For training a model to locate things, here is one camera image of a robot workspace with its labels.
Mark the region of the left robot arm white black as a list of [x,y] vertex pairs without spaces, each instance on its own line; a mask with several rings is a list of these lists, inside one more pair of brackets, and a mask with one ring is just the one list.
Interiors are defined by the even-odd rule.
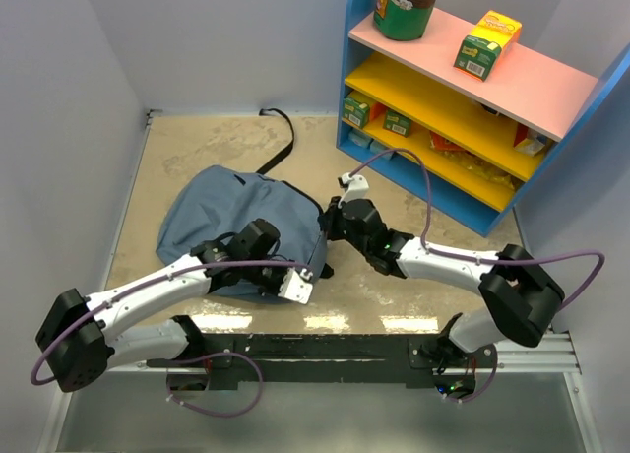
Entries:
[[283,298],[301,264],[274,255],[280,234],[257,219],[193,246],[160,270],[107,291],[57,295],[35,335],[41,351],[31,383],[55,383],[64,393],[94,383],[121,364],[174,359],[197,364],[204,354],[201,331],[188,317],[176,316],[156,327],[142,321],[179,302],[249,283]]

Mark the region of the green box left shelf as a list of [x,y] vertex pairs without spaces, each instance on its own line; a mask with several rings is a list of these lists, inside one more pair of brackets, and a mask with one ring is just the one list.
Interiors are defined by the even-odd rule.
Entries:
[[359,91],[350,92],[343,102],[343,119],[363,128],[370,118],[369,98]]

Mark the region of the light blue box right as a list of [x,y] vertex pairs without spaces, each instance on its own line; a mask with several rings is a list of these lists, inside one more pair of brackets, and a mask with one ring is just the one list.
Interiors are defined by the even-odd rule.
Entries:
[[382,143],[372,140],[369,145],[369,150],[374,155],[379,155],[382,159],[389,161],[396,153],[391,152],[390,148]]

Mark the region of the light blue box left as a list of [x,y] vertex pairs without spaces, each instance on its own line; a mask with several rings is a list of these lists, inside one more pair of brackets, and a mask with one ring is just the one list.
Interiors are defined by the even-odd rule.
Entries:
[[372,138],[362,132],[351,129],[347,135],[348,139],[355,143],[358,147],[368,149],[372,142]]

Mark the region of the yellow green carton box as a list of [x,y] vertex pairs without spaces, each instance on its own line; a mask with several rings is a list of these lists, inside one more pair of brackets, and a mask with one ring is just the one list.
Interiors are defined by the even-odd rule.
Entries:
[[462,40],[453,67],[484,82],[518,42],[522,27],[521,22],[489,10]]

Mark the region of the green box middle shelf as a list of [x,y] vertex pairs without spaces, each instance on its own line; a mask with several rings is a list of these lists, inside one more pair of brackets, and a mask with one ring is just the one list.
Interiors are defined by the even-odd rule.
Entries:
[[397,135],[408,137],[412,128],[412,121],[393,109],[385,112],[383,128]]

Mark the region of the red yellow box right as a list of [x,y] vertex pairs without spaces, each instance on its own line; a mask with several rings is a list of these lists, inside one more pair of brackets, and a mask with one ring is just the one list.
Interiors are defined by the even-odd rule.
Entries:
[[513,142],[513,149],[529,157],[535,157],[547,150],[552,140],[536,130],[519,123]]

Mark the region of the orange snack packet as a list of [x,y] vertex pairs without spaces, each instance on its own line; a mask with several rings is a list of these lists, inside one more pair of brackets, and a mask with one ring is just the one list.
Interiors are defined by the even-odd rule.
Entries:
[[444,138],[438,133],[430,131],[429,134],[430,134],[430,147],[432,150],[436,152],[459,153],[459,152],[465,151],[463,147],[449,141],[448,139]]

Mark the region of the yellow snack bag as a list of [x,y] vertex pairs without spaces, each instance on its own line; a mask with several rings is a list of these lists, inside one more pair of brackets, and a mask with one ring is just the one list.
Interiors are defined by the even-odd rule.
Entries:
[[490,162],[484,161],[476,155],[466,152],[456,152],[451,153],[449,159],[478,177],[505,186],[511,190],[517,190],[522,185],[522,182],[512,174]]

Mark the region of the blue student backpack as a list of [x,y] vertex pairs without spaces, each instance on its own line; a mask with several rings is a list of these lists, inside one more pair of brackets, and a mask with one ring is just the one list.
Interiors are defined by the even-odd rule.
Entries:
[[[271,259],[308,265],[313,280],[330,279],[326,234],[320,224],[324,210],[306,193],[268,172],[293,150],[288,143],[254,172],[212,165],[195,175],[179,192],[162,221],[156,254],[164,265],[184,255],[211,261],[215,252],[229,261]],[[279,297],[258,295],[245,279],[245,268],[232,268],[229,286],[215,290],[225,297],[276,303]]]

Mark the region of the green brown canister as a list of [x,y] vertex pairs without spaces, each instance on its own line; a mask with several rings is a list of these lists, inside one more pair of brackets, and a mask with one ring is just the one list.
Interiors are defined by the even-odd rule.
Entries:
[[376,0],[373,20],[386,38],[411,41],[424,35],[436,0]]

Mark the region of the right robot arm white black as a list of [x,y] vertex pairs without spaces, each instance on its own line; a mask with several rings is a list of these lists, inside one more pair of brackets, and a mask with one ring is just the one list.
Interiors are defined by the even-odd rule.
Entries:
[[462,366],[477,350],[503,340],[537,347],[565,298],[518,245],[475,252],[424,242],[387,227],[368,199],[334,198],[320,222],[329,240],[349,243],[384,276],[435,281],[483,299],[483,308],[454,315],[421,346],[421,355],[441,369]]

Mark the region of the green box shelf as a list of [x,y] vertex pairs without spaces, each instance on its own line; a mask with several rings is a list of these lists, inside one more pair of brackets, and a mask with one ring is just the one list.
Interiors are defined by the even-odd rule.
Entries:
[[343,119],[363,128],[370,118],[369,98],[359,91],[350,92],[343,102]]
[[412,121],[393,109],[385,112],[383,128],[397,135],[408,137],[412,128]]

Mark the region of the colourful wooden shelf unit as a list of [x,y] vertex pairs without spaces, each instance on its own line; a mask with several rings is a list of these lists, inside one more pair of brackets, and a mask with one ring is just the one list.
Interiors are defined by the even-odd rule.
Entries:
[[[453,67],[469,22],[435,10],[424,36],[394,41],[374,26],[376,0],[347,0],[341,91],[359,91],[412,121],[408,137],[383,128],[381,118],[364,132],[410,157],[378,159],[372,168],[479,235],[488,235],[525,197],[594,116],[629,68],[622,51],[593,77],[520,44],[487,80]],[[522,123],[552,140],[535,157],[513,149]],[[489,182],[430,148],[433,131],[522,182],[517,190]]]

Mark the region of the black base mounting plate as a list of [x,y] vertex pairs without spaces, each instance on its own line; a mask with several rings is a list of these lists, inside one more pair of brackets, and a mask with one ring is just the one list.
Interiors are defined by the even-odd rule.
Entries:
[[210,361],[210,387],[234,389],[255,382],[255,370],[238,355],[252,359],[268,383],[399,384],[431,389],[462,379],[468,356],[431,358],[426,350],[435,334],[294,335],[206,334],[204,354],[225,356]]

